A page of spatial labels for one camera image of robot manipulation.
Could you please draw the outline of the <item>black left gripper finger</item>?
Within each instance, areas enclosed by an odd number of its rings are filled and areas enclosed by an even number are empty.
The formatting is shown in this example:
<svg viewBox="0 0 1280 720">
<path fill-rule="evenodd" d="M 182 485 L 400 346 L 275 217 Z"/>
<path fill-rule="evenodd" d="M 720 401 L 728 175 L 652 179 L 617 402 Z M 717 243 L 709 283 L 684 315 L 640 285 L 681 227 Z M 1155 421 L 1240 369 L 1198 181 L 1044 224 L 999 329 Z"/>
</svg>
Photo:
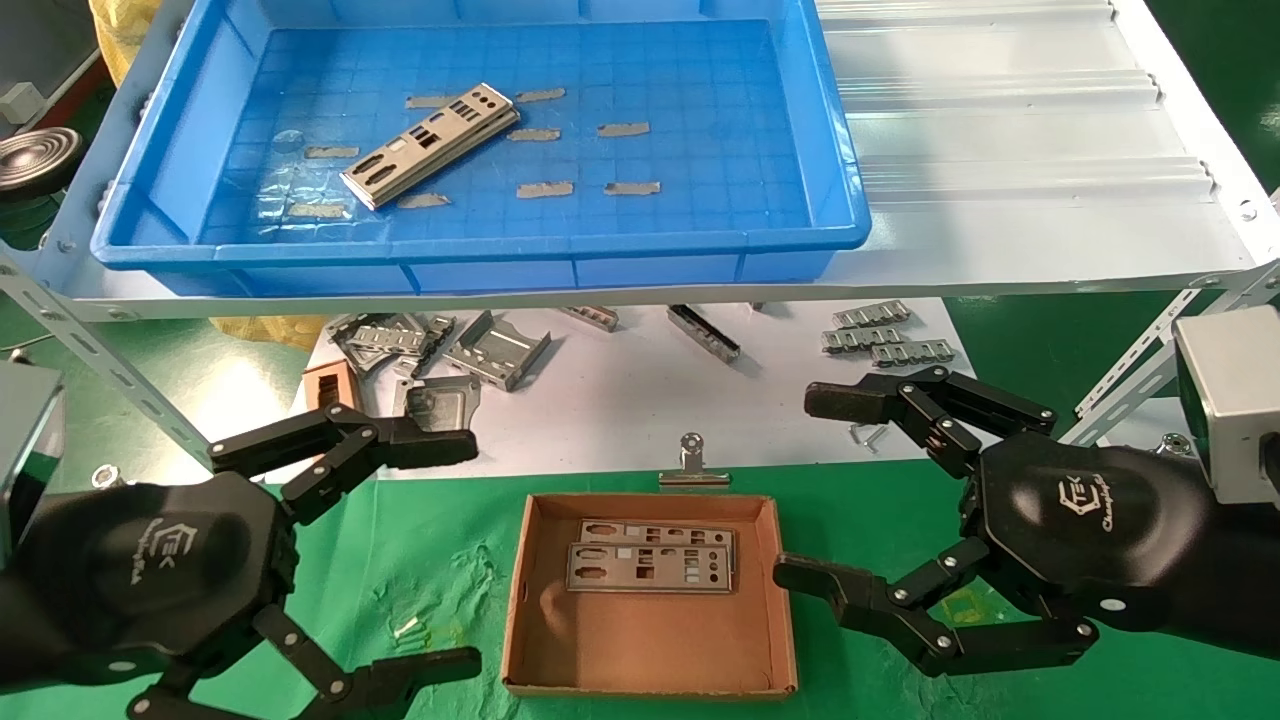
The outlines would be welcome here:
<svg viewBox="0 0 1280 720">
<path fill-rule="evenodd" d="M 262 475 L 308 460 L 282 488 L 282 507 L 308 525 L 381 468 L 445 468 L 479 456 L 468 429 L 424 430 L 407 416 L 370 418 L 346 405 L 326 405 L 207 447 L 214 471 Z"/>
</svg>

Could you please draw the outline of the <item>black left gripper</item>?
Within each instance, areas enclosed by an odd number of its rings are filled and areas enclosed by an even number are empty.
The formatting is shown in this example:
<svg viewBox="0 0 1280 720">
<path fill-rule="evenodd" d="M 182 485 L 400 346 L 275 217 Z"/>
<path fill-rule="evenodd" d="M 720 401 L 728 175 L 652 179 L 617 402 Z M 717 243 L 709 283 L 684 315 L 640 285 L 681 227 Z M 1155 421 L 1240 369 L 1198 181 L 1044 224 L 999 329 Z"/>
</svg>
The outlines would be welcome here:
<svg viewBox="0 0 1280 720">
<path fill-rule="evenodd" d="M 297 719 L 402 719 L 420 691 L 480 674 L 474 647 L 342 670 L 282 609 L 298 561 L 278 500 L 232 473 L 42 498 L 3 569 L 3 691 L 163 673 L 127 717 L 246 719 L 189 693 L 262 639 L 316 691 Z"/>
</svg>

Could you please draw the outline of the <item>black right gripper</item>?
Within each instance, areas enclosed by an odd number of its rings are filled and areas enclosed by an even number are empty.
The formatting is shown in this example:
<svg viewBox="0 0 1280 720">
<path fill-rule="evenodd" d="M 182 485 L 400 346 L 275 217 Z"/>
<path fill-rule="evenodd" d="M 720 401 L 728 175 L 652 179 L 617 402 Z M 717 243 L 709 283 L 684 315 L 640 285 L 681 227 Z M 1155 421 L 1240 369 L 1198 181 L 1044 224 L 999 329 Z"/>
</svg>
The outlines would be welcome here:
<svg viewBox="0 0 1280 720">
<path fill-rule="evenodd" d="M 896 425 L 952 478 L 975 470 L 965 529 L 982 539 L 897 582 L 799 553 L 774 561 L 777 587 L 822 598 L 838 626 L 886 641 L 920 674 L 1073 665 L 1100 638 L 1084 618 L 1277 657 L 1277 510 L 1219 502 L 1196 461 L 1061 445 L 1046 437 L 1059 419 L 1051 407 L 945 366 L 814 382 L 804 409 Z M 1012 437 L 980 452 L 969 427 Z M 1034 618 L 948 626 L 931 615 L 982 573 Z"/>
</svg>

